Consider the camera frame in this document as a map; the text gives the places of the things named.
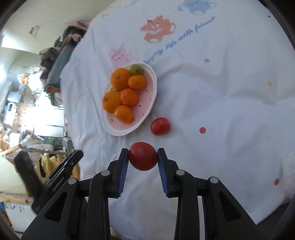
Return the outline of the large red tomato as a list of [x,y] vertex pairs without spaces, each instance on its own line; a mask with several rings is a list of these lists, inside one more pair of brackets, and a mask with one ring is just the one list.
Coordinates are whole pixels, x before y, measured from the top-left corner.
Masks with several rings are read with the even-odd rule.
[[157,165],[157,152],[145,142],[134,143],[128,151],[131,165],[139,171],[149,171]]

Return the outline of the small red tomato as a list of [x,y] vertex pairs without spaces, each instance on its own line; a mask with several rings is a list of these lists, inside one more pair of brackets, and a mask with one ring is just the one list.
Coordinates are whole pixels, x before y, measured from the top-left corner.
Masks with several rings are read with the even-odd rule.
[[156,136],[165,135],[170,130],[169,121],[164,117],[159,117],[152,122],[150,130]]

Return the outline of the small mandarin orange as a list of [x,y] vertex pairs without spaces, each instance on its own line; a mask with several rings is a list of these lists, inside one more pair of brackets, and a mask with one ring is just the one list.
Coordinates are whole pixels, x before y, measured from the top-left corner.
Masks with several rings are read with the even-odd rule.
[[134,107],[138,104],[139,95],[135,90],[131,88],[126,88],[121,91],[120,100],[123,105],[127,105],[128,107]]
[[133,121],[133,112],[126,105],[118,106],[114,111],[114,115],[123,124],[129,124]]
[[142,90],[147,86],[147,80],[142,75],[134,75],[128,79],[128,86],[133,90]]

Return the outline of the green lime fruit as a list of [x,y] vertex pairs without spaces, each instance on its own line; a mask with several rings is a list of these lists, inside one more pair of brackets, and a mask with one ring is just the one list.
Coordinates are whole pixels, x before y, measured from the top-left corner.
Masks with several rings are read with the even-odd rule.
[[129,71],[133,76],[143,75],[143,68],[139,64],[132,64]]

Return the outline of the wooden drying rack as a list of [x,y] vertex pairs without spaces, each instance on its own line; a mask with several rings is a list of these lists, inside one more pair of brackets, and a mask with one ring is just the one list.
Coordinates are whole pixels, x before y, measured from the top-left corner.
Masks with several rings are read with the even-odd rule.
[[[21,149],[1,154],[1,202],[28,205],[32,202],[32,194],[23,183],[13,161]],[[45,150],[27,149],[34,170],[43,182],[51,172],[68,157],[68,152],[50,152]]]

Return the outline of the large orange with stem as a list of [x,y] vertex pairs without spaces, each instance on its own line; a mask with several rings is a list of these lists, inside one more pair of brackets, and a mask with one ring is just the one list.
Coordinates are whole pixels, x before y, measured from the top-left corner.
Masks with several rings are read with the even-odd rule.
[[111,90],[103,96],[102,107],[109,114],[114,114],[115,109],[122,105],[120,94],[117,90]]

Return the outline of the pink white oval plate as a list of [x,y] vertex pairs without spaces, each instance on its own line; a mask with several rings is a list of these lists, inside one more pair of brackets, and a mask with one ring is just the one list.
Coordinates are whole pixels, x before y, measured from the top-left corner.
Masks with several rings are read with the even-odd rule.
[[110,74],[102,96],[102,125],[113,136],[124,136],[146,119],[157,96],[157,76],[146,63],[131,63]]

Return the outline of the pile of clothes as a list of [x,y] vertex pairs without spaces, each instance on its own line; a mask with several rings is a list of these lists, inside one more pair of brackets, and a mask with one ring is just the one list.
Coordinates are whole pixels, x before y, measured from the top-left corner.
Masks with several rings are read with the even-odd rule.
[[69,21],[67,28],[59,36],[52,47],[39,52],[41,57],[40,80],[44,85],[44,92],[48,94],[51,105],[63,105],[60,89],[60,74],[70,59],[74,48],[84,37],[89,28],[89,22],[84,20]]

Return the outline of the white cartoon printed bedsheet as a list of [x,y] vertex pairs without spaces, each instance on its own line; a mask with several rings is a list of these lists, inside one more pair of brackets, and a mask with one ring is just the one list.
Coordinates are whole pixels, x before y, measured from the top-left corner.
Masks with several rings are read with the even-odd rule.
[[[132,61],[157,75],[143,124],[102,125],[110,74]],[[218,177],[255,223],[294,195],[294,49],[259,1],[132,1],[94,20],[61,74],[81,178],[144,141],[193,176]],[[164,117],[170,130],[150,130]]]

